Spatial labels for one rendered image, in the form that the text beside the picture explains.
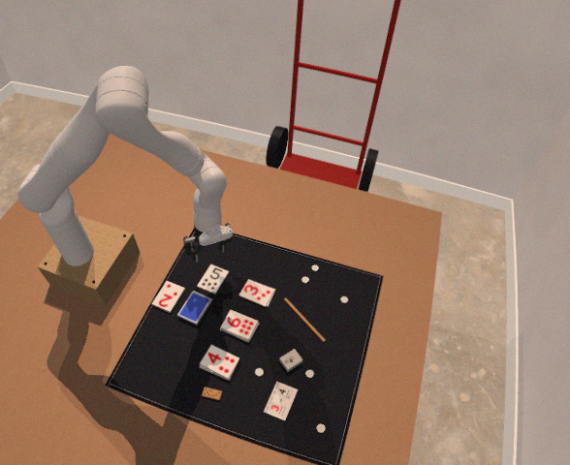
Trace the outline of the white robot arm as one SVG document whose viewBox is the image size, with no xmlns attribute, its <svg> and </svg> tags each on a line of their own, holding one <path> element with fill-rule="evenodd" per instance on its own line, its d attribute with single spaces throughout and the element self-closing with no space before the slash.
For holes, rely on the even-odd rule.
<svg viewBox="0 0 570 465">
<path fill-rule="evenodd" d="M 85 264 L 94 253 L 74 209 L 69 186 L 95 163 L 110 133 L 159 157 L 177 172 L 192 175 L 188 177 L 198 188 L 193 197 L 194 226 L 203 232 L 199 236 L 202 246 L 233 236 L 231 228 L 221 226 L 221 198 L 227 186 L 224 172 L 183 134 L 159 131 L 147 114 L 144 74 L 131 66 L 108 70 L 54 140 L 41 164 L 21 183 L 20 203 L 39 213 L 67 264 Z"/>
</svg>

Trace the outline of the blue card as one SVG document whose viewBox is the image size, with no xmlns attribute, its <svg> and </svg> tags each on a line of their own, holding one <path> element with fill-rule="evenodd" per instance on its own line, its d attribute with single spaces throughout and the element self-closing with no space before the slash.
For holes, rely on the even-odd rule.
<svg viewBox="0 0 570 465">
<path fill-rule="evenodd" d="M 192 292 L 177 315 L 197 324 L 210 302 L 211 298 Z"/>
</svg>

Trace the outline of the white playing card with red pips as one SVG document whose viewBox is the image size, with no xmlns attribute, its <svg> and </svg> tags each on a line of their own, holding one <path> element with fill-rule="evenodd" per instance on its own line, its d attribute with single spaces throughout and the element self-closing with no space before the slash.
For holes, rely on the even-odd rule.
<svg viewBox="0 0 570 465">
<path fill-rule="evenodd" d="M 220 328 L 249 340 L 258 321 L 230 310 Z"/>
<path fill-rule="evenodd" d="M 234 371 L 239 357 L 227 353 L 213 345 L 210 345 L 200 365 L 226 377 L 230 378 Z"/>
</svg>

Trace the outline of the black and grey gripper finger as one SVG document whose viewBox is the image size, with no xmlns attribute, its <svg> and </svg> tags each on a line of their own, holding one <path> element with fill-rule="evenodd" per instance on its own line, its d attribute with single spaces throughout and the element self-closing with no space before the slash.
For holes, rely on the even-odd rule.
<svg viewBox="0 0 570 465">
<path fill-rule="evenodd" d="M 231 226 L 230 226 L 229 223 L 225 224 L 225 227 L 231 228 Z M 226 250 L 226 244 L 227 244 L 227 242 L 228 242 L 228 241 L 231 242 L 231 241 L 232 241 L 232 238 L 233 238 L 233 237 L 230 237 L 230 238 L 228 238 L 228 239 L 225 239 L 225 240 L 222 240 L 222 241 L 219 241 L 219 242 L 218 242 L 218 243 L 219 243 L 219 249 L 220 249 L 221 253 L 224 253 L 224 251 Z"/>
<path fill-rule="evenodd" d="M 187 236 L 184 236 L 184 237 L 183 237 L 183 241 L 184 241 L 184 249 L 185 249 L 185 251 L 187 251 L 187 252 L 186 252 L 187 256 L 191 256 L 191 255 L 192 255 L 193 260 L 196 261 L 196 262 L 198 262 L 198 261 L 199 261 L 198 253 L 199 253 L 199 251 L 202 250 L 205 246 L 202 246 L 202 245 L 200 245 L 199 243 L 197 243 L 197 242 L 195 241 L 195 238 L 196 238 L 196 236 L 192 236 L 192 237 L 189 237 L 189 238 L 188 238 Z M 194 241 L 194 244 L 192 245 L 193 241 Z M 192 246 L 192 247 L 191 247 L 191 246 Z M 195 248 L 196 248 L 196 249 L 195 249 Z"/>
</svg>

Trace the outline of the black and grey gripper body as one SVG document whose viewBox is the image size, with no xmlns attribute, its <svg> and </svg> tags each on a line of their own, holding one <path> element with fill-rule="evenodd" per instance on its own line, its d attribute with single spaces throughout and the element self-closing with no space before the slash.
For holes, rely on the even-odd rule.
<svg viewBox="0 0 570 465">
<path fill-rule="evenodd" d="M 199 236 L 200 236 L 203 232 L 198 231 L 198 230 L 195 228 L 195 226 L 194 226 L 194 231 L 195 231 L 195 233 L 194 233 L 193 236 L 196 236 L 195 241 L 200 244 L 200 242 L 199 242 Z"/>
</svg>

